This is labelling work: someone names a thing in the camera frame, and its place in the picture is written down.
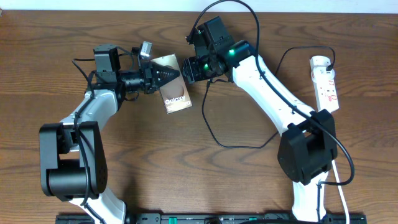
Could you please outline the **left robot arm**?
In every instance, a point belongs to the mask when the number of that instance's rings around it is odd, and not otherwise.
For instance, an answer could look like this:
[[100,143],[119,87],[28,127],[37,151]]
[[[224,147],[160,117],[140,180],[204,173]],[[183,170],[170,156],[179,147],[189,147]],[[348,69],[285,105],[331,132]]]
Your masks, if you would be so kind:
[[46,196],[79,206],[82,215],[58,215],[56,223],[136,223],[126,203],[107,186],[108,168],[101,130],[116,114],[126,93],[152,94],[180,76],[150,61],[151,43],[128,51],[114,44],[93,49],[96,68],[84,74],[84,99],[58,123],[39,130],[40,182]]

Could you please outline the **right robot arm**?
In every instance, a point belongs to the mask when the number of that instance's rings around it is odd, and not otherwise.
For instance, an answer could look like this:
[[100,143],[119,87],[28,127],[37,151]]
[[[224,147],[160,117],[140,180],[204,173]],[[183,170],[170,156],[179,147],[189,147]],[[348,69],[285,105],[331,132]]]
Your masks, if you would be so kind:
[[323,220],[323,183],[337,156],[332,115],[327,110],[316,112],[296,98],[255,55],[254,46],[246,40],[234,41],[220,17],[192,29],[186,40],[195,49],[195,56],[183,62],[186,81],[226,75],[255,100],[281,136],[277,160],[293,182],[294,217]]

